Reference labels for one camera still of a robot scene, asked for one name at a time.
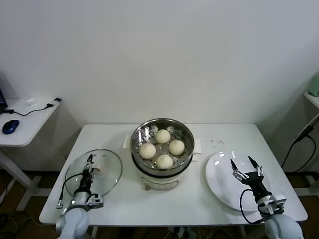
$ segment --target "glass lid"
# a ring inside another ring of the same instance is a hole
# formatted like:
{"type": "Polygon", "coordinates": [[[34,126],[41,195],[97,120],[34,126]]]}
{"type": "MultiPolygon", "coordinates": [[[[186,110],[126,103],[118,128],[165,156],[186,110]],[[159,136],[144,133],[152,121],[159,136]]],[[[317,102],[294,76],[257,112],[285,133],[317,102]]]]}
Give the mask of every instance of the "glass lid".
{"type": "MultiPolygon", "coordinates": [[[[82,154],[68,168],[65,179],[81,173],[88,157],[93,156],[93,183],[91,193],[104,196],[112,191],[122,175],[122,162],[120,157],[107,149],[95,149],[82,154]]],[[[68,180],[65,184],[68,193],[73,196],[74,191],[79,188],[82,175],[68,180]]]]}

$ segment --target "blue mouse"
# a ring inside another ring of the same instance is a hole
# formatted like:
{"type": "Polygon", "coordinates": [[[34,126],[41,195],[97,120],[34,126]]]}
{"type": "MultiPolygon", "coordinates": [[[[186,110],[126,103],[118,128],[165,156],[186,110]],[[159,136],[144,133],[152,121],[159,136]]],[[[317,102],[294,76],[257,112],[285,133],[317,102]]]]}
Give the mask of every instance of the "blue mouse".
{"type": "Polygon", "coordinates": [[[15,131],[15,129],[18,127],[20,121],[17,119],[10,120],[7,123],[5,123],[2,127],[2,132],[4,134],[11,134],[15,131]]]}

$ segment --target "steamed bun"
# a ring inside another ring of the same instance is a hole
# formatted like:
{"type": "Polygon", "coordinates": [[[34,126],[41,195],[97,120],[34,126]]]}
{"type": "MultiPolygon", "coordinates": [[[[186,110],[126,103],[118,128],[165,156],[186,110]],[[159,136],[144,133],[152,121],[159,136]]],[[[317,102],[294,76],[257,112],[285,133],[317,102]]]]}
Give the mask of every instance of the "steamed bun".
{"type": "Polygon", "coordinates": [[[168,155],[161,155],[156,160],[156,167],[160,169],[167,169],[173,166],[173,160],[168,155]]]}
{"type": "Polygon", "coordinates": [[[159,143],[167,143],[170,140],[170,133],[166,129],[161,129],[155,135],[155,139],[159,143]]]}
{"type": "Polygon", "coordinates": [[[140,155],[142,158],[150,159],[156,154],[156,148],[151,143],[145,143],[141,146],[140,155]]]}
{"type": "Polygon", "coordinates": [[[174,140],[169,144],[169,151],[173,155],[181,155],[184,153],[185,145],[180,140],[174,140]]]}

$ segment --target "white desk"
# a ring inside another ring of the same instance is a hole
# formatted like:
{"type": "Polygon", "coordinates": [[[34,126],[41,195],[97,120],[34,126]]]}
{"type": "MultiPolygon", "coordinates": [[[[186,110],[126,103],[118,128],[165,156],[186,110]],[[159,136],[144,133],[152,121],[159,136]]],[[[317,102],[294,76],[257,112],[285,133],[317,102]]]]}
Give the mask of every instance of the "white desk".
{"type": "MultiPolygon", "coordinates": [[[[8,109],[14,109],[21,114],[28,113],[29,111],[42,109],[49,103],[51,98],[39,99],[39,103],[33,106],[27,106],[25,100],[6,100],[8,109]]],[[[28,145],[39,130],[42,128],[47,119],[55,111],[58,104],[54,107],[47,108],[43,111],[33,112],[27,116],[19,116],[17,114],[0,114],[0,127],[10,120],[19,120],[19,126],[12,134],[3,134],[0,132],[0,147],[23,147],[28,145]]],[[[37,183],[41,177],[34,177],[30,180],[2,151],[0,151],[0,166],[13,176],[12,181],[8,184],[8,191],[11,189],[15,180],[22,184],[26,189],[26,193],[19,203],[17,210],[23,211],[31,196],[48,196],[51,189],[40,189],[37,183]]]]}
{"type": "MultiPolygon", "coordinates": [[[[82,153],[105,148],[119,154],[123,175],[114,190],[104,197],[104,207],[89,211],[94,226],[201,226],[247,224],[240,211],[220,202],[209,190],[204,179],[204,168],[211,155],[222,150],[246,152],[264,167],[273,193],[283,192],[287,197],[285,214],[296,221],[308,215],[294,189],[283,173],[264,138],[254,124],[188,124],[195,138],[201,140],[202,154],[192,162],[183,181],[169,191],[145,190],[140,182],[130,152],[123,149],[125,137],[138,125],[86,125],[82,128],[70,155],[40,214],[40,221],[55,224],[62,209],[56,209],[64,175],[69,165],[82,153]]],[[[66,192],[63,204],[71,197],[66,192]]],[[[251,220],[260,218],[258,212],[248,214],[251,220]]]]}

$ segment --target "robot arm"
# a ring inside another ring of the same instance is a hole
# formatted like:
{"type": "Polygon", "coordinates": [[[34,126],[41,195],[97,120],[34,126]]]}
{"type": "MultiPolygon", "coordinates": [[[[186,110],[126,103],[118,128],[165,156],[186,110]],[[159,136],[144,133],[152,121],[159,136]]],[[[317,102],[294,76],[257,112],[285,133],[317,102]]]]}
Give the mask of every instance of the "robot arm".
{"type": "MultiPolygon", "coordinates": [[[[84,164],[80,186],[75,190],[69,207],[63,210],[56,223],[56,231],[60,233],[60,239],[75,239],[84,235],[89,227],[88,211],[103,207],[103,197],[91,193],[93,183],[93,155],[91,154],[84,164]]],[[[62,208],[62,200],[59,200],[57,208],[62,208]]]]}
{"type": "Polygon", "coordinates": [[[242,173],[231,159],[231,166],[234,177],[242,184],[248,185],[253,191],[255,202],[258,204],[258,211],[265,222],[265,230],[269,239],[303,239],[303,232],[298,223],[292,218],[283,215],[286,197],[281,193],[273,195],[267,191],[262,183],[264,179],[263,168],[249,157],[249,160],[256,171],[242,173]]]}

